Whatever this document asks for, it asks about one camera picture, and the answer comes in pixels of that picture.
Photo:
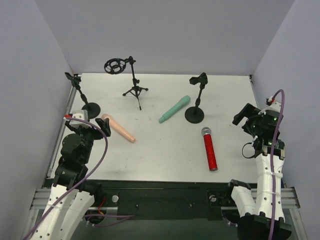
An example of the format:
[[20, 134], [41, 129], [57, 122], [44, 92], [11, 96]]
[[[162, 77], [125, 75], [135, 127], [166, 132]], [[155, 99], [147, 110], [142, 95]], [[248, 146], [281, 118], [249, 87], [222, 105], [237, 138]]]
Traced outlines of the aluminium rail frame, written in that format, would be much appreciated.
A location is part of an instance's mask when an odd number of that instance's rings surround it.
[[[51, 190], [49, 188], [40, 188], [35, 191], [33, 200], [31, 202], [31, 210], [44, 210], [46, 208]], [[104, 193], [103, 205], [99, 208], [101, 212], [107, 214], [116, 214], [118, 211], [118, 203], [113, 202], [113, 195], [110, 193]]]

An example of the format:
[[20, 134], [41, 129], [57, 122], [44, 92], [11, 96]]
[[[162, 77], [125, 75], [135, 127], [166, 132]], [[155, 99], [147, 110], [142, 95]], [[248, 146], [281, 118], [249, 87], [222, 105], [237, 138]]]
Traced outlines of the teal microphone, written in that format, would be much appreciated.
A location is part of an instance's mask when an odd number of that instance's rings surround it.
[[168, 120], [170, 117], [172, 117], [175, 113], [177, 113], [181, 108], [188, 105], [191, 101], [190, 96], [185, 95], [182, 97], [174, 106], [172, 106], [168, 111], [166, 111], [158, 120], [160, 124]]

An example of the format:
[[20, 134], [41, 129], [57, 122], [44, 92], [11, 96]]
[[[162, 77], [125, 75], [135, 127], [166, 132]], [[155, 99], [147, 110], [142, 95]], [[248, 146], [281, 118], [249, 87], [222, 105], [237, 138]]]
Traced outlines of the black round-base stand left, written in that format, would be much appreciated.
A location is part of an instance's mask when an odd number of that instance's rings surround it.
[[65, 74], [66, 78], [71, 82], [71, 85], [79, 92], [80, 98], [84, 102], [84, 106], [82, 107], [82, 110], [87, 111], [89, 119], [96, 118], [100, 114], [101, 108], [95, 102], [88, 102], [86, 95], [82, 92], [81, 87], [80, 87], [81, 77], [75, 76], [75, 75], [72, 76], [68, 72], [65, 72], [64, 74]]

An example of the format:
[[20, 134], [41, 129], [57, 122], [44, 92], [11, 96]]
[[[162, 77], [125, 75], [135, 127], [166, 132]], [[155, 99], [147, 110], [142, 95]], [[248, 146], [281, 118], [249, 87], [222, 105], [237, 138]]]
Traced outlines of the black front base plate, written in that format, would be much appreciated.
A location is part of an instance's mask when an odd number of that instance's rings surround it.
[[92, 209], [117, 209], [134, 220], [220, 221], [240, 218], [231, 199], [231, 186], [216, 182], [168, 182], [99, 180], [98, 197]]

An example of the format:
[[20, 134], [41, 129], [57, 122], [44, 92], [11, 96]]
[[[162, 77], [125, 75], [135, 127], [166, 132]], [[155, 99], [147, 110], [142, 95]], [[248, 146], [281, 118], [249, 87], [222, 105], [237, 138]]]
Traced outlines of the black round-base clip stand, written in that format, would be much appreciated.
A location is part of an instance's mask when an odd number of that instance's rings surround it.
[[189, 83], [191, 85], [200, 84], [199, 85], [199, 93], [198, 93], [197, 99], [195, 100], [195, 106], [189, 107], [185, 111], [184, 116], [185, 116], [185, 119], [189, 123], [198, 124], [198, 123], [202, 122], [205, 117], [203, 110], [201, 108], [199, 108], [199, 106], [201, 104], [202, 91], [205, 88], [205, 86], [208, 84], [208, 76], [205, 72], [203, 72], [197, 77], [195, 77], [195, 76], [191, 77], [189, 79]]

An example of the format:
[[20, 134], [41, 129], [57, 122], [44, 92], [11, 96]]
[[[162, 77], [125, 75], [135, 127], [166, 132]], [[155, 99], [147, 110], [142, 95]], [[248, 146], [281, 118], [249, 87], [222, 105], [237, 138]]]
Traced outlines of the pink microphone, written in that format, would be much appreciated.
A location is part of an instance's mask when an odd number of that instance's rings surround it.
[[124, 127], [122, 127], [117, 121], [113, 119], [110, 115], [104, 113], [101, 118], [103, 120], [108, 119], [110, 127], [115, 130], [118, 134], [120, 134], [123, 138], [125, 138], [130, 143], [135, 143], [136, 139], [135, 137], [130, 134]]

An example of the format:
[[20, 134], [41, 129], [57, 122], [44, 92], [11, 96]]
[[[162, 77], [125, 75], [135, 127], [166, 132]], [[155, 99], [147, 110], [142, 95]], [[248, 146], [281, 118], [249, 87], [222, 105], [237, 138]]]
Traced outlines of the red glitter microphone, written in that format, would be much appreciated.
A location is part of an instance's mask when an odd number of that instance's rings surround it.
[[203, 127], [201, 130], [201, 134], [204, 140], [205, 151], [207, 155], [208, 168], [210, 171], [214, 172], [218, 170], [218, 165], [217, 165], [211, 133], [212, 131], [209, 127]]

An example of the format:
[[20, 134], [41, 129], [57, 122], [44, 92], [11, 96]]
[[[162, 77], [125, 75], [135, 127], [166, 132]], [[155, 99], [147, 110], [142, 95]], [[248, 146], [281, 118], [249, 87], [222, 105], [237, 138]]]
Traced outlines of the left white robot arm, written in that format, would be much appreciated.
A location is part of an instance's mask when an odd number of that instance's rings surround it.
[[72, 133], [62, 140], [61, 157], [44, 213], [24, 236], [25, 240], [71, 239], [88, 208], [103, 196], [101, 185], [87, 180], [102, 161], [91, 171], [86, 165], [94, 141], [106, 141], [111, 136], [109, 119], [96, 118], [95, 124], [71, 115], [64, 119]]

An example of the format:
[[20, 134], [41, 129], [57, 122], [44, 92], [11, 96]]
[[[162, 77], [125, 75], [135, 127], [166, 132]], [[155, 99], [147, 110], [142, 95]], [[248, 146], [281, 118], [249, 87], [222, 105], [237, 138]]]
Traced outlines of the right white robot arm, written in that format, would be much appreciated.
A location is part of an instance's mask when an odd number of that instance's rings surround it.
[[266, 105], [260, 110], [247, 103], [232, 121], [238, 125], [246, 118], [242, 129], [252, 136], [252, 158], [257, 166], [256, 197], [248, 183], [234, 179], [229, 182], [230, 197], [239, 213], [236, 225], [240, 240], [287, 240], [292, 234], [281, 199], [285, 161], [285, 143], [279, 139], [277, 129], [282, 118], [281, 104], [269, 98]]

